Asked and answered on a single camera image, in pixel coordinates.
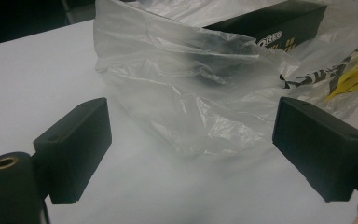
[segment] black box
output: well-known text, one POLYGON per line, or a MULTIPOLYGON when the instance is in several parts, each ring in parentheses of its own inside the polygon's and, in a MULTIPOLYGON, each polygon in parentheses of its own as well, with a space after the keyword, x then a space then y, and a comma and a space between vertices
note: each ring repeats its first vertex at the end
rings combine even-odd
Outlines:
POLYGON ((325 5, 289 0, 204 28, 247 35, 258 46, 288 51, 316 36, 325 10, 325 5))

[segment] plastic wrap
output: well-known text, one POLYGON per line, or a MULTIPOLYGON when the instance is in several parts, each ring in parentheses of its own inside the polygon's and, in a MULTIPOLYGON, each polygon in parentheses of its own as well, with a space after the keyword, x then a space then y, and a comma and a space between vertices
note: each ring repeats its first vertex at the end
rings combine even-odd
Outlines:
POLYGON ((318 36, 290 55, 196 27, 278 2, 98 0, 96 69, 136 121, 181 153, 263 147, 279 98, 292 90, 282 79, 333 66, 358 46, 358 2, 350 0, 325 2, 318 36))
POLYGON ((290 77, 285 84, 290 97, 346 118, 358 106, 358 48, 334 66, 290 77))

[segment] white table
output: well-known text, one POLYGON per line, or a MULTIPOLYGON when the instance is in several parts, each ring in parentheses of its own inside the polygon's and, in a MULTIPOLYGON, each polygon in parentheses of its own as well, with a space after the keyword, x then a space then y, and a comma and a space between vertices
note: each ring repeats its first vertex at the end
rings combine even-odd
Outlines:
MULTIPOLYGON (((183 158, 135 124, 94 71, 92 21, 0 44, 0 155, 33 141, 76 105, 107 97, 113 144, 81 200, 51 223, 352 223, 358 193, 325 203, 275 147, 183 158)), ((358 128, 358 109, 347 122, 358 128)))

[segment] yellow label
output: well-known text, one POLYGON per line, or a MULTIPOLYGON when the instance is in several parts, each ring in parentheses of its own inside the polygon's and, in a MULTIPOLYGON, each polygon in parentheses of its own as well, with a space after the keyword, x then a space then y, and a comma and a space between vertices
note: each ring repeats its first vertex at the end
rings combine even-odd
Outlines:
POLYGON ((340 76, 336 89, 332 91, 325 100, 331 100, 334 96, 341 93, 358 91, 358 55, 353 57, 353 59, 355 60, 351 60, 352 62, 354 61, 352 69, 340 76))

